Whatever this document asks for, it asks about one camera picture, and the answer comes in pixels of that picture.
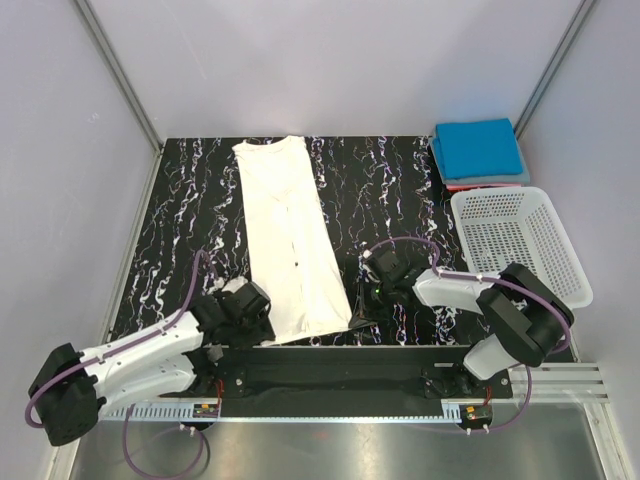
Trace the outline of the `white t-shirt with print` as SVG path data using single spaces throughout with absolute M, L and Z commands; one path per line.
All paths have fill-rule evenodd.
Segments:
M 271 300 L 275 343 L 347 330 L 352 311 L 303 138 L 233 148 L 252 280 Z

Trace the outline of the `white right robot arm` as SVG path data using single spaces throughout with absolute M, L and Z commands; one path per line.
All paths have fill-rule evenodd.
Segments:
M 517 364 L 538 367 L 570 342 L 572 310 L 521 264 L 496 275 L 421 269 L 395 258 L 370 258 L 364 268 L 374 279 L 372 297 L 378 303 L 415 300 L 485 318 L 491 334 L 470 348 L 453 374 L 463 395 L 480 394 L 491 377 Z

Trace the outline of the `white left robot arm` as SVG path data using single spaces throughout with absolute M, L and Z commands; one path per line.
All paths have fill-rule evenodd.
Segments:
M 270 310 L 268 295 L 248 282 L 196 298 L 186 309 L 119 340 L 85 350 L 60 345 L 28 389 L 25 418 L 58 447 L 131 404 L 163 395 L 206 395 L 215 386 L 223 348 L 246 349 L 274 339 Z

